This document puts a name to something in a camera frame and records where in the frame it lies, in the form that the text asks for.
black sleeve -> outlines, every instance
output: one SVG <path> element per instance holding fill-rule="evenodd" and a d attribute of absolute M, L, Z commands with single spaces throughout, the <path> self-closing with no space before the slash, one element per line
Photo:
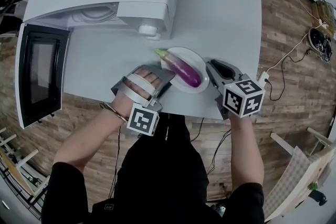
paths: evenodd
<path fill-rule="evenodd" d="M 72 165 L 55 163 L 41 213 L 42 224 L 84 222 L 88 201 L 83 174 Z"/>
<path fill-rule="evenodd" d="M 265 222 L 263 187 L 247 183 L 237 188 L 229 198 L 223 219 L 225 223 L 263 224 Z"/>

black shirt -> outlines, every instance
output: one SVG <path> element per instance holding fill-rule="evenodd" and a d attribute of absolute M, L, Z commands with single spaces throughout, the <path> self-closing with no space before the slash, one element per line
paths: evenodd
<path fill-rule="evenodd" d="M 174 188 L 165 185 L 160 187 L 169 190 Z M 146 195 L 147 192 L 159 192 L 150 189 L 150 186 L 139 184 L 138 189 L 145 188 L 141 196 L 133 195 L 125 200 L 120 196 L 105 200 L 95 204 L 92 213 L 88 213 L 83 174 L 69 164 L 56 163 L 52 167 L 44 201 L 42 224 L 127 223 L 128 220 L 137 223 L 264 223 L 264 195 L 260 184 L 249 183 L 237 188 L 228 201 L 223 218 L 196 198 L 169 194 L 164 197 Z"/>

bracelet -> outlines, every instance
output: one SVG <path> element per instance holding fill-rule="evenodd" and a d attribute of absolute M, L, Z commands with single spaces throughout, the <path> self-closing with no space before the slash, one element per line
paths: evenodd
<path fill-rule="evenodd" d="M 105 102 L 99 104 L 102 109 L 107 109 L 109 111 L 112 111 L 118 118 L 123 120 L 125 123 L 128 123 L 128 120 L 126 120 L 122 115 L 120 115 L 114 108 L 112 108 L 110 105 L 106 104 Z"/>

strap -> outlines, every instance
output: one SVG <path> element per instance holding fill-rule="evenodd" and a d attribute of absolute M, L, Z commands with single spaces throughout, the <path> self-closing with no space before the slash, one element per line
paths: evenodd
<path fill-rule="evenodd" d="M 134 84 L 138 85 L 140 88 L 144 89 L 147 93 L 151 96 L 154 95 L 155 87 L 151 85 L 145 78 L 137 75 L 137 74 L 130 74 L 127 79 L 132 81 Z"/>
<path fill-rule="evenodd" d="M 103 103 L 100 103 L 100 107 L 102 109 L 107 109 L 107 110 L 112 111 L 118 118 L 125 121 L 125 123 L 128 123 L 128 120 L 125 119 L 122 115 L 120 115 L 119 112 L 117 110 L 115 110 L 113 107 L 111 107 L 109 104 L 103 102 Z"/>
<path fill-rule="evenodd" d="M 128 98 L 132 99 L 135 103 L 141 104 L 145 108 L 148 106 L 149 101 L 147 99 L 128 88 L 123 82 L 120 83 L 119 91 L 122 91 Z"/>

microwave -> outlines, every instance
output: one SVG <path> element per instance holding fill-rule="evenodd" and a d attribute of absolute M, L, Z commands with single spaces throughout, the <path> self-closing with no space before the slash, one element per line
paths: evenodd
<path fill-rule="evenodd" d="M 170 39 L 177 0 L 29 0 L 18 37 L 15 93 L 22 128 L 61 108 L 62 77 L 73 29 L 111 29 Z"/>
<path fill-rule="evenodd" d="M 15 96 L 23 129 L 61 109 L 69 31 L 23 24 L 15 59 Z"/>

